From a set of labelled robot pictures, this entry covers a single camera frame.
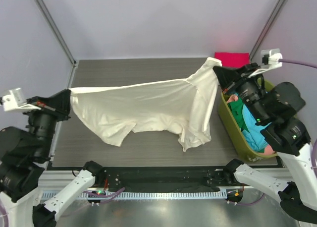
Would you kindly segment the cream white t shirt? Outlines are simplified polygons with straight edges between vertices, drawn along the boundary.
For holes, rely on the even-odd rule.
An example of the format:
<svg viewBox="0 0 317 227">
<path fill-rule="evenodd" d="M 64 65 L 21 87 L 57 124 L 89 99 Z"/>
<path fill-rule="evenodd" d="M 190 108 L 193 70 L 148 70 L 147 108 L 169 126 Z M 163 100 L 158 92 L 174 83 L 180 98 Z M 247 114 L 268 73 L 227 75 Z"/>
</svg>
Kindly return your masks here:
<svg viewBox="0 0 317 227">
<path fill-rule="evenodd" d="M 210 117 L 218 89 L 213 68 L 221 65 L 209 57 L 187 78 L 72 88 L 71 107 L 107 144 L 119 147 L 131 132 L 168 131 L 186 151 L 211 141 Z"/>
</svg>

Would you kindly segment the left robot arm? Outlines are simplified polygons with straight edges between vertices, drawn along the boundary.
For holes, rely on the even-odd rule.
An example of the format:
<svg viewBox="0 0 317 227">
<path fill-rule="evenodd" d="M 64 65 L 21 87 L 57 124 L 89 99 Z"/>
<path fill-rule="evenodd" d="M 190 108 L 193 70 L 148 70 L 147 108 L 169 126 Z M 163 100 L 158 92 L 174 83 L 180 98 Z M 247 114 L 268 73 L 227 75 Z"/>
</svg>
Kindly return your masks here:
<svg viewBox="0 0 317 227">
<path fill-rule="evenodd" d="M 19 88 L 1 96 L 5 112 L 28 116 L 26 129 L 9 126 L 0 132 L 0 216 L 4 227 L 54 227 L 82 192 L 104 184 L 104 167 L 89 161 L 56 196 L 39 202 L 43 164 L 50 160 L 57 123 L 69 119 L 70 96 L 71 91 L 65 89 L 47 98 L 26 99 Z"/>
</svg>

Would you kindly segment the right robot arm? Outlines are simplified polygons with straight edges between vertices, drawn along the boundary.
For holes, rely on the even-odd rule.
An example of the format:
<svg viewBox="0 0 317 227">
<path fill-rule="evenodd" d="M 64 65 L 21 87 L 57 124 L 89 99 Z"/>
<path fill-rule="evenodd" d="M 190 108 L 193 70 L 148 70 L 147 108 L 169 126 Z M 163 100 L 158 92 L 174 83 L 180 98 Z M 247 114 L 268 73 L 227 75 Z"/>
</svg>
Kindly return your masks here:
<svg viewBox="0 0 317 227">
<path fill-rule="evenodd" d="M 222 92 L 236 93 L 256 120 L 266 142 L 287 166 L 292 181 L 266 175 L 234 159 L 223 168 L 229 185 L 251 186 L 275 199 L 290 217 L 306 223 L 317 222 L 317 174 L 314 146 L 305 125 L 296 114 L 305 106 L 299 90 L 282 82 L 265 90 L 264 69 L 256 63 L 241 68 L 214 66 Z"/>
</svg>

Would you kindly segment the folded red t shirt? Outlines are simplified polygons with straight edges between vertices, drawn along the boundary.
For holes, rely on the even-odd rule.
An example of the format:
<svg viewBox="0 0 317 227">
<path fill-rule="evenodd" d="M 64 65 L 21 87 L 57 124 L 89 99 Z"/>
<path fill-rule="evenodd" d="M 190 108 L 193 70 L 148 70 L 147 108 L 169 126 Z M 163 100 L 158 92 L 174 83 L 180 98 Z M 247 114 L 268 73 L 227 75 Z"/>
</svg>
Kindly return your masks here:
<svg viewBox="0 0 317 227">
<path fill-rule="evenodd" d="M 220 60 L 224 67 L 240 68 L 249 63 L 248 53 L 215 52 L 214 58 Z"/>
</svg>

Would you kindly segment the green t shirt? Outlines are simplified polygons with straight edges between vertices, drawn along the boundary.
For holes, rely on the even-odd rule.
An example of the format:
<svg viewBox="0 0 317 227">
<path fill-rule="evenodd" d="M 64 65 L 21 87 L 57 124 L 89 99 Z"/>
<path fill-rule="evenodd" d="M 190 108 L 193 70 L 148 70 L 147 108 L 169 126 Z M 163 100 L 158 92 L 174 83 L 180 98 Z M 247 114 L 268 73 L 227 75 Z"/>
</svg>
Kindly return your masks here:
<svg viewBox="0 0 317 227">
<path fill-rule="evenodd" d="M 240 98 L 228 100 L 227 105 L 241 131 L 249 131 L 243 118 L 243 102 Z"/>
</svg>

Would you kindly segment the light blue t shirt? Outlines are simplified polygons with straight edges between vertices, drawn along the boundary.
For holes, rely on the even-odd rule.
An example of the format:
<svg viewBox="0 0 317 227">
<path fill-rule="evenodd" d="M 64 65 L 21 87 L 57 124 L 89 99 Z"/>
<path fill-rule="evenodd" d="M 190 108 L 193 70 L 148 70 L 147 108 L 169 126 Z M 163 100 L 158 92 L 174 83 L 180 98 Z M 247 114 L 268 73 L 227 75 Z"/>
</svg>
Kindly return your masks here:
<svg viewBox="0 0 317 227">
<path fill-rule="evenodd" d="M 266 128 L 266 126 L 257 126 L 256 120 L 245 105 L 242 107 L 242 117 L 246 127 L 242 130 L 245 140 L 253 151 L 264 153 L 264 149 L 268 143 L 261 134 L 261 131 Z"/>
</svg>

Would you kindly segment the olive green plastic basket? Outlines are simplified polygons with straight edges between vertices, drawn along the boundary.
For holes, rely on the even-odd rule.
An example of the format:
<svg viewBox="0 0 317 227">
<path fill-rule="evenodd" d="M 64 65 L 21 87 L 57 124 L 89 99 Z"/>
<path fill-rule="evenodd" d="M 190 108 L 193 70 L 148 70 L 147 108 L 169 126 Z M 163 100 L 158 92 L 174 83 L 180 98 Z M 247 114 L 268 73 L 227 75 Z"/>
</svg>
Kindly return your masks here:
<svg viewBox="0 0 317 227">
<path fill-rule="evenodd" d="M 238 154 L 240 160 L 244 162 L 257 162 L 259 160 L 270 159 L 277 157 L 277 154 L 265 155 L 263 153 L 255 152 L 248 144 L 245 136 L 241 132 L 236 123 L 226 101 L 229 96 L 224 95 L 220 91 L 220 102 L 218 105 L 218 114 L 220 119 L 233 143 L 233 146 Z"/>
</svg>

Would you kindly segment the pink t shirt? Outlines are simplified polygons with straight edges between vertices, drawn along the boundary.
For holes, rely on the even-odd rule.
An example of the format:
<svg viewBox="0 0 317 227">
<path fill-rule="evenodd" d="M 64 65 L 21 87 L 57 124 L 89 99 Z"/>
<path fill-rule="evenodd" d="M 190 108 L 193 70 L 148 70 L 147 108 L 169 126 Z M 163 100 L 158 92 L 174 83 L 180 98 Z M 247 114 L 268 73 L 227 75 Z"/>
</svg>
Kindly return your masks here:
<svg viewBox="0 0 317 227">
<path fill-rule="evenodd" d="M 228 100 L 235 100 L 237 98 L 240 98 L 237 94 L 233 94 L 229 97 Z M 271 155 L 271 154 L 275 154 L 275 151 L 272 149 L 272 147 L 268 144 L 265 149 L 264 149 L 264 153 L 265 155 Z"/>
</svg>

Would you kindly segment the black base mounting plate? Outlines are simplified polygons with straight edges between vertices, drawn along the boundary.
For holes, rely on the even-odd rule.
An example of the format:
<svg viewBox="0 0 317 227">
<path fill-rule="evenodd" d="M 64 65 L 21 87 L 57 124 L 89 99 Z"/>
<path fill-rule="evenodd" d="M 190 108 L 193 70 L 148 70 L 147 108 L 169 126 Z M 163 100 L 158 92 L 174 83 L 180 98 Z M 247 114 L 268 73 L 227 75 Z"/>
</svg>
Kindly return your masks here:
<svg viewBox="0 0 317 227">
<path fill-rule="evenodd" d="M 181 192 L 198 188 L 244 186 L 222 167 L 104 167 L 101 180 L 94 186 L 109 191 L 125 188 L 126 192 Z"/>
</svg>

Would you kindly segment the aluminium rail profile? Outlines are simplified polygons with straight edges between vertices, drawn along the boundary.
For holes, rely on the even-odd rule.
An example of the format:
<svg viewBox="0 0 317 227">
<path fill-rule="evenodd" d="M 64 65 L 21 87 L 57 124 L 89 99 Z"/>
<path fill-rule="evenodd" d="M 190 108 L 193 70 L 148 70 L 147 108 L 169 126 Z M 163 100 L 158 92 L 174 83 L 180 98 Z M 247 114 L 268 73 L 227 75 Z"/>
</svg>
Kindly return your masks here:
<svg viewBox="0 0 317 227">
<path fill-rule="evenodd" d="M 285 181 L 293 181 L 287 168 L 256 168 L 259 172 Z M 39 179 L 39 188 L 42 190 L 62 190 L 75 177 L 70 170 L 46 170 Z"/>
</svg>

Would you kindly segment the right aluminium frame post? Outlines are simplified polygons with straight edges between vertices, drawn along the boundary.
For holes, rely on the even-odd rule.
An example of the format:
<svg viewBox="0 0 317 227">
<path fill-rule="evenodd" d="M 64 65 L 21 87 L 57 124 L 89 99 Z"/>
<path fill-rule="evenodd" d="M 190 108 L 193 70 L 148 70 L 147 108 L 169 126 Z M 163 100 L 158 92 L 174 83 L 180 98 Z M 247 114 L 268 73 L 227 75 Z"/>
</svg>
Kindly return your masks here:
<svg viewBox="0 0 317 227">
<path fill-rule="evenodd" d="M 254 46 L 251 49 L 251 52 L 249 53 L 249 61 L 251 61 L 259 48 L 261 47 L 262 43 L 264 42 L 266 36 L 270 32 L 271 28 L 273 27 L 274 23 L 278 19 L 280 13 L 282 12 L 284 6 L 286 5 L 288 0 L 277 0 L 275 3 L 272 12 L 270 13 L 267 21 L 264 24 L 264 27 L 262 28 Z"/>
</svg>

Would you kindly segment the aluminium frame post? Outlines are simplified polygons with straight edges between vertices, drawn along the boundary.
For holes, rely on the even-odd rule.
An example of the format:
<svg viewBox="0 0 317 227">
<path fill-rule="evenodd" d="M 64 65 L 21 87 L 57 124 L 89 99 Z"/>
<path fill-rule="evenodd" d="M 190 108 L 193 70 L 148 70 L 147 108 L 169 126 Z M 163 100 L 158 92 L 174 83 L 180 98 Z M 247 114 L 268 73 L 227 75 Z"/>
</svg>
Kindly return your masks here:
<svg viewBox="0 0 317 227">
<path fill-rule="evenodd" d="M 249 61 L 251 61 L 259 48 L 261 47 L 262 43 L 264 42 L 266 36 L 270 32 L 271 28 L 273 27 L 274 23 L 278 19 L 280 13 L 282 12 L 284 6 L 286 5 L 288 0 L 277 0 L 275 3 L 272 12 L 270 13 L 267 21 L 264 24 L 264 27 L 262 28 L 254 46 L 251 49 L 251 52 L 249 53 Z"/>
<path fill-rule="evenodd" d="M 64 40 L 60 30 L 58 29 L 49 9 L 47 8 L 44 0 L 34 0 L 36 5 L 38 6 L 39 10 L 41 11 L 45 21 L 47 22 L 48 26 L 50 27 L 51 31 L 53 32 L 55 38 L 57 39 L 58 43 L 60 44 L 63 52 L 65 53 L 66 57 L 72 64 L 72 66 L 76 65 L 76 59 L 72 55 L 66 41 Z"/>
</svg>

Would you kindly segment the left aluminium frame post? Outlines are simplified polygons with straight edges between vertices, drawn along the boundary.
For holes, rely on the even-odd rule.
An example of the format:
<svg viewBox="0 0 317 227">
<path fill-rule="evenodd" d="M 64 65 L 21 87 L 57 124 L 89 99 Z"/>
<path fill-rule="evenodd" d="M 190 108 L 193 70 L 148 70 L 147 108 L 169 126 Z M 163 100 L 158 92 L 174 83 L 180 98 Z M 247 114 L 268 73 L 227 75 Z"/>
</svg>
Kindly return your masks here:
<svg viewBox="0 0 317 227">
<path fill-rule="evenodd" d="M 64 40 L 60 30 L 58 29 L 49 9 L 47 8 L 44 0 L 34 0 L 36 5 L 38 6 L 39 10 L 41 11 L 45 21 L 47 22 L 48 26 L 50 27 L 51 31 L 53 32 L 55 38 L 57 39 L 58 43 L 60 44 L 63 52 L 65 53 L 66 57 L 72 64 L 72 66 L 76 65 L 76 59 L 72 55 L 66 41 Z"/>
</svg>

